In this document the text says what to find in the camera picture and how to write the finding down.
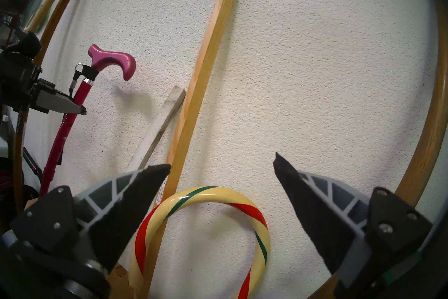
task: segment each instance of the white painted stick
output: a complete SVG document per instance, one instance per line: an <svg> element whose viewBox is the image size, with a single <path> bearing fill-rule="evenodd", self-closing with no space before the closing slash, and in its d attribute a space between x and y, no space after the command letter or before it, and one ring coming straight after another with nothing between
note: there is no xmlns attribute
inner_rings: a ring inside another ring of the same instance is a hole
<svg viewBox="0 0 448 299"><path fill-rule="evenodd" d="M155 119L154 123L152 123L151 128L146 134L145 138L142 140L142 143L137 148L137 151L134 153L131 161L128 164L126 172L134 171L137 169L142 169L145 167L146 163L149 160L152 152L155 150L155 146L159 143L162 138L163 133L168 127L169 122L174 117L176 111L182 105L182 102L185 98L185 90L178 87L177 85L171 90L171 93L168 95L168 98L163 103L162 109Z"/></svg>

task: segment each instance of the bolt head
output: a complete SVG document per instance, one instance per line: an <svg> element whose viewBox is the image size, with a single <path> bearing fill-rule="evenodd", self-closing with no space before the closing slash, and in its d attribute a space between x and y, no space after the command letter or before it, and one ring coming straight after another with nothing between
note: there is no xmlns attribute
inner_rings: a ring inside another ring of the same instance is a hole
<svg viewBox="0 0 448 299"><path fill-rule="evenodd" d="M380 194L380 195L388 195L388 194L389 194L389 193L386 192L384 189L377 189L377 190L376 190L376 193L377 193L377 194Z"/></svg>
<svg viewBox="0 0 448 299"><path fill-rule="evenodd" d="M393 233L393 227L390 224L380 223L378 227L385 234Z"/></svg>
<svg viewBox="0 0 448 299"><path fill-rule="evenodd" d="M413 220L413 221L416 221L418 219L418 215L414 212L408 212L407 216L410 220Z"/></svg>

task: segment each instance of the red cane shaft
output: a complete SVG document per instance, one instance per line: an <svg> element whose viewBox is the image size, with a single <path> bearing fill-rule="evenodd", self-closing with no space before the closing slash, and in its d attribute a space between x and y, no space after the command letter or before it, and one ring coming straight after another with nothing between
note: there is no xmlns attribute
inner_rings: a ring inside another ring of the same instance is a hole
<svg viewBox="0 0 448 299"><path fill-rule="evenodd" d="M84 103L84 100L89 94L91 88L92 86L89 83L82 81L75 94L75 97L73 98L73 101L76 105L81 106ZM47 164L45 165L45 169L43 170L42 185L40 187L39 193L39 196L41 197L48 192L48 187L53 181L57 162L61 156L62 149L64 148L65 141L67 140L69 132L72 129L76 116L77 114L66 114L62 119L61 126L59 127L59 130L53 142L53 146L51 147L50 155L47 159Z"/></svg>

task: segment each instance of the striped hoop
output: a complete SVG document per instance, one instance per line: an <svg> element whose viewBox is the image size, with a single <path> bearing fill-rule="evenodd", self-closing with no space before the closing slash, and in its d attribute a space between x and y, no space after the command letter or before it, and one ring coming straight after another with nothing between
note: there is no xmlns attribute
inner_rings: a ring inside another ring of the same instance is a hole
<svg viewBox="0 0 448 299"><path fill-rule="evenodd" d="M131 255L129 284L135 289L142 286L143 271L146 262L146 247L150 244L152 237L162 222L176 211L197 203L224 203L243 211L248 216L257 240L255 255L243 285L234 296L236 299L248 298L263 275L269 255L269 233L266 221L255 204L243 194L229 188L214 186L186 189L172 195L160 205L156 206L144 219L137 231L134 252Z"/></svg>

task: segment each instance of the red stripe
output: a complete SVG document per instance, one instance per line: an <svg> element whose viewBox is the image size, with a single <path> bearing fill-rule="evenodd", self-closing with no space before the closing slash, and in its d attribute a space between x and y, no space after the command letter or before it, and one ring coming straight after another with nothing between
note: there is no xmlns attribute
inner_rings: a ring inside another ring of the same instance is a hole
<svg viewBox="0 0 448 299"><path fill-rule="evenodd" d="M247 299L247 296L249 295L249 282L250 282L250 269L246 276L246 279L244 280L243 284L241 285L240 294L238 295L238 299Z"/></svg>
<svg viewBox="0 0 448 299"><path fill-rule="evenodd" d="M233 206L237 208L240 211L243 211L246 215L251 216L252 218L255 218L259 222L263 223L264 226L267 229L266 221L264 220L263 215L261 214L260 210L258 210L256 207L247 205L247 204L227 204L230 206Z"/></svg>
<svg viewBox="0 0 448 299"><path fill-rule="evenodd" d="M145 269L145 259L146 259L146 228L148 227L149 220L151 219L154 211L159 207L157 205L152 209L149 215L143 220L140 228L137 231L137 236L135 237L135 258L137 259L138 267L140 268L140 272L143 275L143 271Z"/></svg>

